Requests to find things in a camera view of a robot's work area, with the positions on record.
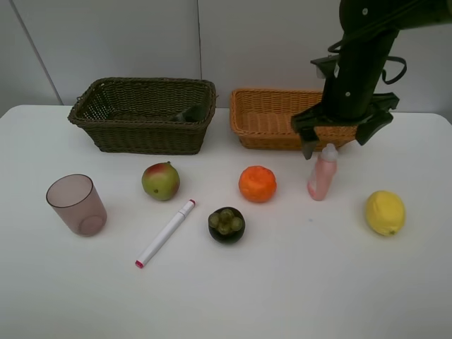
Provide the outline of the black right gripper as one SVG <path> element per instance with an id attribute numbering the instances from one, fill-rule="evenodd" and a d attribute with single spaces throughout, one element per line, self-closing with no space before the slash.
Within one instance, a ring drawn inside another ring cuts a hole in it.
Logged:
<path id="1" fill-rule="evenodd" d="M 364 145 L 393 121 L 391 111 L 400 99 L 392 92 L 374 92 L 375 84 L 386 77 L 384 69 L 367 61 L 344 62 L 338 55 L 311 63 L 317 76 L 325 80 L 321 101 L 291 119 L 306 160 L 311 159 L 319 143 L 317 127 L 356 126 L 355 140 Z"/>

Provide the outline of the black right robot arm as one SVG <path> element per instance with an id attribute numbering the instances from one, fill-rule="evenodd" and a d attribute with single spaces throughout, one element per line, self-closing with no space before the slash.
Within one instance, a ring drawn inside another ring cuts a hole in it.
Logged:
<path id="1" fill-rule="evenodd" d="M 328 48 L 329 56 L 312 64 L 324 77 L 320 103 L 291 119 L 299 135 L 302 152 L 310 159 L 319 137 L 319 126 L 356 126 L 355 139 L 364 145 L 378 130 L 390 124 L 390 113 L 399 99 L 393 93 L 376 94 L 379 81 L 391 85 L 406 69 L 387 79 L 387 61 L 405 66 L 406 60 L 390 56 L 401 30 L 451 22 L 451 2 L 430 1 L 341 1 L 343 38 Z"/>

